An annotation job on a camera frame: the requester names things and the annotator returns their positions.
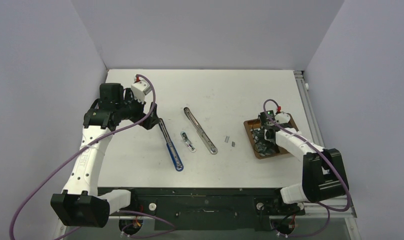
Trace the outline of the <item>brown plastic divided tray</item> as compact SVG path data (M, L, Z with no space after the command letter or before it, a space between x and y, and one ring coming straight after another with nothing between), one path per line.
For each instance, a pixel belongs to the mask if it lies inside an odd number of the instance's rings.
M261 112L256 119L243 123L256 158L261 160L288 153L276 143L276 133L281 130L276 124L298 130L291 114L273 110Z

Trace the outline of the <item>silver black stapler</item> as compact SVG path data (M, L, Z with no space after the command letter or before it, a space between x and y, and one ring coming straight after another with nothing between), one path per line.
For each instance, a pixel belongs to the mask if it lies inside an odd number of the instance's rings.
M201 138L202 142L204 143L205 147L208 149L210 154L216 155L218 153L218 148L214 145L214 143L211 141L211 139L208 137L204 129L202 128L201 124L198 122L198 120L195 118L195 116L192 114L191 110L188 107L185 107L183 109L184 114L186 117L190 120L194 128L196 129L197 134Z

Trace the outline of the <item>light blue staple box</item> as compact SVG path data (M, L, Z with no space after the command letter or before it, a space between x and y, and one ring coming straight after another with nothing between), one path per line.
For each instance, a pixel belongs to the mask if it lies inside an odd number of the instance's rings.
M196 151L196 148L194 147L193 143L190 141L190 139L189 139L187 133L184 132L184 131L182 131L182 132L180 133L180 135L181 135L181 138L182 138L184 144L187 146L187 148L188 148L192 153L194 153L194 152Z

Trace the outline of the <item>blue stapler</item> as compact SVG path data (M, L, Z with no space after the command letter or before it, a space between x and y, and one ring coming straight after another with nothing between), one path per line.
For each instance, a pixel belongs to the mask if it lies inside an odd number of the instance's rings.
M170 137L170 135L169 135L169 133L167 131L166 125L165 125L164 120L162 118L159 118L158 125L159 125L159 128L160 128L160 130L162 132L162 135L163 135L163 137L165 139L166 147L167 147L167 150L169 152L169 155L170 155L170 158L172 160L172 163L174 165L174 168L175 168L176 171L181 172L184 169L184 165L183 165L183 163L182 163L182 161L180 159L180 156L179 156L179 154L178 154L178 152L177 152L177 150L176 150L176 148L174 146L174 143L173 143L173 141L172 141L172 139L171 139L171 137Z

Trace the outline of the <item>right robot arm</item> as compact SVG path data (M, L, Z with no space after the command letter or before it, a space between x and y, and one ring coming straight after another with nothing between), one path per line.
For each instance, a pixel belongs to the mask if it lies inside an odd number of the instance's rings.
M295 203L317 203L348 192L342 155L337 149L326 149L303 137L287 113L266 111L258 117L256 150L264 156L289 153L302 162L301 181L281 188L272 201L277 213L287 213Z

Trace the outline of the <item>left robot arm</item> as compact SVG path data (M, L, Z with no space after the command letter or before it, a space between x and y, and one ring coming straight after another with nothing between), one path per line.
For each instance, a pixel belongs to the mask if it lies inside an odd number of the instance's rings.
M52 195L50 205L69 227L104 227L119 210L126 215L138 211L139 201L130 190L115 189L98 195L98 182L108 145L122 121L150 130L159 123L157 105L144 113L145 97L152 87L138 80L124 88L120 83L102 83L97 98L83 117L80 152L61 193Z

